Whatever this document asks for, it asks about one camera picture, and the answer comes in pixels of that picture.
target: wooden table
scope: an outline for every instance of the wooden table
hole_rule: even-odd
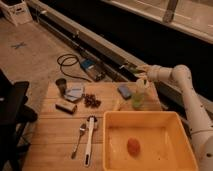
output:
[[[123,100],[117,92],[121,83],[84,83],[85,93],[93,93],[101,100],[99,108],[86,108],[83,100],[72,116],[55,109],[55,102],[60,98],[55,84],[50,84],[44,99],[42,111],[39,115],[31,147],[28,151],[23,170],[25,171],[101,171],[102,169],[102,122],[103,113],[114,108],[117,99],[121,101],[121,110],[130,111],[131,100]],[[136,89],[135,83],[126,84],[131,91]],[[161,110],[161,105],[153,84],[144,95],[141,110]],[[84,167],[84,154],[88,138],[88,131],[82,137],[77,155],[71,159],[72,150],[79,136],[79,127],[86,122],[86,118],[95,115],[98,118],[98,130],[93,134],[92,157],[90,167]]]

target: floor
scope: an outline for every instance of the floor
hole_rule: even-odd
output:
[[[0,18],[0,68],[12,82],[23,80],[30,82],[27,104],[38,114],[50,82],[55,82],[59,77],[68,81],[82,82],[66,77],[60,72],[57,58],[66,53],[77,54],[36,22],[15,27],[4,18]],[[78,64],[65,71],[89,78]],[[28,131],[32,132],[33,129],[34,124],[28,126]]]

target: box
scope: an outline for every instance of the box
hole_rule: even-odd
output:
[[[198,171],[175,112],[109,111],[104,114],[103,124],[105,171]],[[137,156],[127,150],[129,138],[139,142]]]
[[[32,16],[24,1],[16,5],[9,6],[0,0],[0,7],[5,18],[15,26],[32,21]]]

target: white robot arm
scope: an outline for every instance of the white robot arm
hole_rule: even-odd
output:
[[[180,88],[200,171],[213,171],[213,123],[193,88],[189,68],[153,65],[146,67],[146,75],[150,81],[162,81]]]

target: plastic container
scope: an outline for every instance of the plastic container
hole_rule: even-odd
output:
[[[32,16],[24,1],[15,5],[7,5],[0,0],[0,7],[5,18],[15,26],[32,21]]]
[[[109,111],[103,122],[105,171],[198,171],[197,163],[175,112]],[[140,153],[128,153],[127,141],[139,141]]]

